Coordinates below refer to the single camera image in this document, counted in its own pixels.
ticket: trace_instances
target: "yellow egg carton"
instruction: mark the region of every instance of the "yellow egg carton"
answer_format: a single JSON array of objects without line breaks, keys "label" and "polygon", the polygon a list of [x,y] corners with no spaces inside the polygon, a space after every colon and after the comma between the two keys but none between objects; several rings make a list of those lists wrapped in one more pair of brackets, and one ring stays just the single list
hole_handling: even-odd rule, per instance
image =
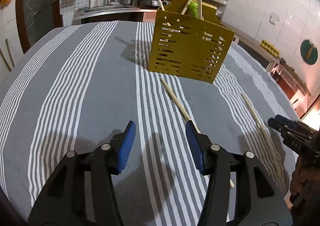
[{"label": "yellow egg carton", "polygon": [[269,43],[268,41],[263,39],[260,42],[260,46],[263,47],[265,50],[267,50],[274,57],[277,57],[277,58],[279,57],[280,51],[276,49],[276,47],[273,44]]}]

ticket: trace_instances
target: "yellow utensil holder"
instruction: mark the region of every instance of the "yellow utensil holder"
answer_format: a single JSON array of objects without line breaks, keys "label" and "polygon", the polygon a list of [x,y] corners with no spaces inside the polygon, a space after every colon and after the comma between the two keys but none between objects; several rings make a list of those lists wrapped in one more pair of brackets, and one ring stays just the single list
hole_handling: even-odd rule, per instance
[{"label": "yellow utensil holder", "polygon": [[148,70],[212,83],[234,35],[209,21],[158,10]]}]

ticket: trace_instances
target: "white wall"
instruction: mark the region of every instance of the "white wall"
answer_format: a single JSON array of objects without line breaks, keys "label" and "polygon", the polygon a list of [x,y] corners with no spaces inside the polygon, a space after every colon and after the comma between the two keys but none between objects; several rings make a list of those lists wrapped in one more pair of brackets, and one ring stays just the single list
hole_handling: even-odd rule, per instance
[{"label": "white wall", "polygon": [[[4,54],[9,66],[13,68],[5,40],[8,39],[8,44],[13,58],[13,62],[16,64],[22,57],[23,52],[18,36],[17,20],[16,20],[16,0],[11,0],[10,4],[0,10],[0,49]],[[0,58],[0,81],[6,77],[9,73],[4,61]]]},{"label": "white wall", "polygon": [[[279,16],[276,25],[270,14]],[[320,60],[307,65],[300,56],[300,45],[310,39],[320,51],[319,0],[228,0],[223,21],[260,42],[273,43],[295,72],[306,83],[313,98],[320,93]]]}]

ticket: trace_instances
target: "blue rubber tip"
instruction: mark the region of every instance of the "blue rubber tip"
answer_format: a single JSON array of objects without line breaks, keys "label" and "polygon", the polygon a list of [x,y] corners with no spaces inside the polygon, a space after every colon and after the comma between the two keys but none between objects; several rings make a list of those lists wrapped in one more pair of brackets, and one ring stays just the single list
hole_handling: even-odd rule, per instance
[{"label": "blue rubber tip", "polygon": [[129,154],[136,135],[136,124],[132,121],[129,123],[129,128],[126,128],[127,134],[123,140],[122,146],[118,152],[117,172],[120,174],[124,170]]},{"label": "blue rubber tip", "polygon": [[195,163],[196,169],[198,169],[202,174],[204,171],[203,152],[199,147],[198,141],[196,139],[196,135],[191,126],[193,126],[193,124],[191,122],[187,122],[186,124],[187,140],[188,140],[189,148],[190,148],[193,162]]}]

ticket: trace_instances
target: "gas stove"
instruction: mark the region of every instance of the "gas stove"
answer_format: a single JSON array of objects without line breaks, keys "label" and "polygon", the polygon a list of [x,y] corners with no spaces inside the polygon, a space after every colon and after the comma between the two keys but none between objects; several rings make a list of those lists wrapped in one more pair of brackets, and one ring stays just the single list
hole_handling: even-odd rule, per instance
[{"label": "gas stove", "polygon": [[[163,6],[166,6],[170,4],[171,2],[169,0],[161,0]],[[159,8],[159,2],[157,0],[137,0],[138,7],[144,7],[144,8]]]}]

